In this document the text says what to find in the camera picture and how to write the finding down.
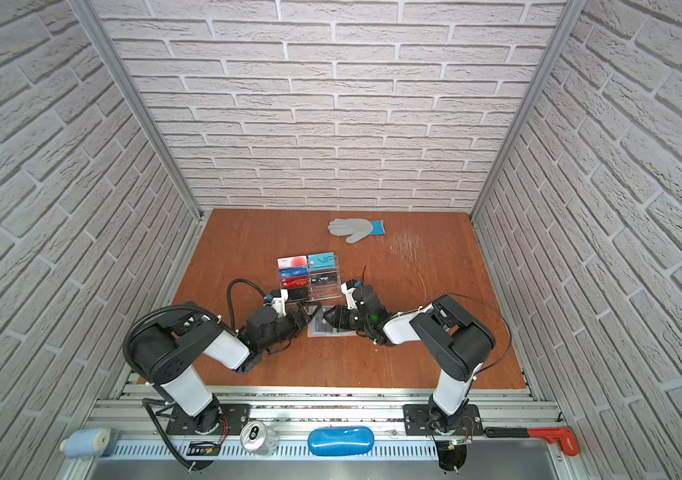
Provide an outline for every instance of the aluminum corner post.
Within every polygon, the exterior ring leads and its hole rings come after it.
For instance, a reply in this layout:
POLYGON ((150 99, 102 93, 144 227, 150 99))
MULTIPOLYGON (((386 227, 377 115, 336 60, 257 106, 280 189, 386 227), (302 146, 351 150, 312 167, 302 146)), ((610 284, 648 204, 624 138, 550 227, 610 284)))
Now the aluminum corner post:
POLYGON ((197 203, 197 199, 194 198, 189 185, 183 179, 171 149, 165 143, 160 128, 157 127, 154 117, 144 102, 144 97, 141 96, 138 87, 130 76, 130 72, 127 71, 122 57, 117 53, 116 46, 106 31, 106 27, 98 16, 95 7, 90 0, 70 0, 70 4, 74 14, 79 18, 82 28, 98 51, 101 61, 106 65, 106 69, 111 73, 116 86, 122 92, 125 103, 130 107, 130 110, 133 110, 138 124, 144 130, 151 146, 154 147, 160 163, 162 163, 167 171, 173 186, 176 187, 176 190, 181 195, 183 203, 192 213, 194 220, 200 222, 202 219, 202 209, 197 203))
POLYGON ((506 162, 509 161, 509 154, 512 151, 512 147, 522 132, 522 129, 526 126, 528 116, 536 105, 538 97, 541 95, 542 91, 544 91, 544 87, 549 79, 549 74, 554 70, 557 60, 560 58, 560 53, 562 53, 566 43, 568 43, 571 32, 573 32, 573 28, 576 26, 578 18, 581 16, 582 11, 586 6, 586 2, 587 0, 568 0, 566 7, 562 10, 562 14, 557 22, 555 31, 552 33, 552 37, 549 39, 544 55, 538 63, 538 67, 533 73, 530 83, 528 83, 528 89, 522 96, 520 107, 517 109, 514 118, 511 120, 509 129, 506 131, 506 136, 501 143, 499 153, 495 156, 488 176, 482 184, 480 195, 477 197, 475 205, 471 208, 471 212, 469 212, 469 217, 473 220, 475 214, 480 212, 485 205, 485 202, 488 201, 493 184, 495 184, 495 181, 506 165, 506 162))

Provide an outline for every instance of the brick wallpaper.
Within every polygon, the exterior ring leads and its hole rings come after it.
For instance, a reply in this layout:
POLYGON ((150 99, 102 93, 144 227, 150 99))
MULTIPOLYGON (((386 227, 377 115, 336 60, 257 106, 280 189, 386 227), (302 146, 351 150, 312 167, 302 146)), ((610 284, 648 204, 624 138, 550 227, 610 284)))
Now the brick wallpaper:
POLYGON ((564 4, 94 3, 203 209, 454 211, 564 4))
POLYGON ((602 478, 682 478, 682 2, 590 0, 476 226, 602 478))
POLYGON ((0 1, 0 478, 52 478, 191 216, 67 2, 0 1))

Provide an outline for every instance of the black mounting plate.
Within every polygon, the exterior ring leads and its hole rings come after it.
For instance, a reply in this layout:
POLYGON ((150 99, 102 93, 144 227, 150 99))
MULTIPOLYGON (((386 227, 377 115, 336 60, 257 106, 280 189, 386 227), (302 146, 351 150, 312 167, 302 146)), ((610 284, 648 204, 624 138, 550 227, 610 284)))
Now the black mounting plate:
MULTIPOLYGON (((172 418, 167 423, 167 428, 165 428, 167 435, 199 435, 193 429, 179 421, 179 418, 176 415, 176 408, 178 408, 178 406, 173 407, 172 418)), ((223 416, 225 416, 229 422, 229 435, 239 436, 250 417, 250 405, 247 403, 222 403, 221 412, 223 412, 223 416)), ((207 435, 221 435, 222 433, 223 426, 219 424, 216 425, 211 432, 207 433, 207 435)))
POLYGON ((406 435, 434 435, 446 436, 446 435, 465 435, 464 427, 469 429, 469 436, 482 435, 482 420, 480 418, 480 412, 477 405, 466 404, 461 410, 453 414, 456 417, 453 425, 450 426, 449 431, 457 430, 456 433, 441 433, 432 432, 427 428, 426 423, 429 421, 429 410, 431 409, 428 405, 423 404, 409 404, 403 406, 403 416, 405 418, 405 434, 406 435))

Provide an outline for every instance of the wooden table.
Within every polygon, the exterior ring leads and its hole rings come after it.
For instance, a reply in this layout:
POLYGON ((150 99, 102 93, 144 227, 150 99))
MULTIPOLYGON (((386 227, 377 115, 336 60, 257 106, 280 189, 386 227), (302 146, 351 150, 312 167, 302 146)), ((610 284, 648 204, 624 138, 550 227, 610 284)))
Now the wooden table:
MULTIPOLYGON (((229 321, 226 288, 245 278, 266 292, 278 288, 277 258, 334 252, 342 281, 369 283, 389 312, 412 310, 440 293, 475 296, 497 307, 477 239, 465 214, 400 212, 327 212, 306 210, 214 210, 194 252, 175 303, 192 300, 229 321), (332 236, 334 218, 384 220, 386 234, 354 245, 332 236)), ((263 301, 247 285, 232 292, 237 328, 263 301)), ((499 358, 509 337, 498 316, 487 307, 457 298, 495 334, 499 358)), ((324 304, 344 303, 343 298, 324 304)), ((376 346, 358 337, 308 338, 304 333, 284 352, 264 355, 250 373, 240 376, 206 356, 195 363, 207 385, 353 386, 434 388, 439 367, 421 342, 376 346)), ((524 389, 514 351, 483 372, 476 389, 524 389)))

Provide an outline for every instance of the can lid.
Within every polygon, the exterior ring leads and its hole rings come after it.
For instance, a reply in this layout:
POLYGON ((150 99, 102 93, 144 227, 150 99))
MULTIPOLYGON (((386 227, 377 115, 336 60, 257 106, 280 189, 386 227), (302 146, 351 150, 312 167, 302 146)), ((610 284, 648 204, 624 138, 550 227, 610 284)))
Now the can lid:
POLYGON ((253 420, 248 422, 240 433, 240 444, 248 452, 255 452, 267 439, 267 426, 263 422, 253 420))

